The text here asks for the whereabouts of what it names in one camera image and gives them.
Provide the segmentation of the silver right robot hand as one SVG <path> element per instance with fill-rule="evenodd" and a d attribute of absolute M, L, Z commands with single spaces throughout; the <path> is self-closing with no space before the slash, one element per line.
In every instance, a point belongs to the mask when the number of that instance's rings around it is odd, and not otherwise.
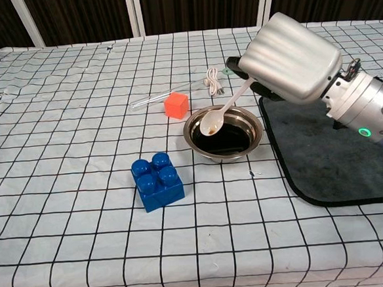
<path fill-rule="evenodd" d="M 340 71 L 342 56 L 331 42 L 277 12 L 226 66 L 288 102 L 308 104 L 321 97 Z"/>

